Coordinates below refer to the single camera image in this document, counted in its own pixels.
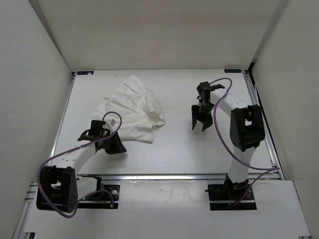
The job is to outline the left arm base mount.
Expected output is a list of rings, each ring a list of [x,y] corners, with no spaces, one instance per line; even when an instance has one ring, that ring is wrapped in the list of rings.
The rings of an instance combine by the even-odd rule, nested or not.
[[[117,209],[119,206],[120,183],[105,181],[101,176],[78,176],[79,209]]]

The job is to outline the white pleated skirt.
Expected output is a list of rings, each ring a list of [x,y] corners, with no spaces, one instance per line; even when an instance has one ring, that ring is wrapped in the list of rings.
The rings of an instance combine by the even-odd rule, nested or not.
[[[118,130],[121,140],[153,143],[158,129],[165,124],[161,103],[154,92],[137,76],[126,79],[110,96],[105,96],[93,114],[94,120],[115,121],[122,118]]]

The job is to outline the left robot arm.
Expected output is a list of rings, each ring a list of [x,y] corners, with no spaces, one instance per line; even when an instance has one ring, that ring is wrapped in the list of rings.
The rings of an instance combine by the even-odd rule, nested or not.
[[[109,155],[125,153],[126,149],[118,133],[107,130],[105,133],[91,134],[86,130],[78,140],[85,144],[58,154],[58,157],[62,157],[59,164],[48,166],[44,162],[39,167],[36,176],[37,209],[55,211],[65,218],[71,218],[79,202],[87,197],[100,199],[107,194],[111,204],[114,204],[114,197],[104,188],[100,176],[80,176],[78,173],[99,150]]]

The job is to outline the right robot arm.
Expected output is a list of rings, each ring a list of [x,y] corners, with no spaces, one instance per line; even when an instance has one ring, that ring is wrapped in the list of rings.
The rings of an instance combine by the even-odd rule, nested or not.
[[[217,125],[214,113],[221,109],[230,117],[230,151],[232,163],[222,185],[211,186],[213,200],[239,199],[249,187],[248,169],[252,156],[265,138],[262,111],[258,105],[247,105],[229,95],[221,84],[200,84],[198,104],[191,107],[192,126],[202,123],[202,130]]]

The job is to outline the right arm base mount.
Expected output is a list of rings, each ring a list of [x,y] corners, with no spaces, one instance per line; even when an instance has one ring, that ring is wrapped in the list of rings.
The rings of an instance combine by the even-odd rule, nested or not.
[[[210,211],[257,210],[254,193],[249,180],[233,183],[226,178],[223,184],[208,184]]]

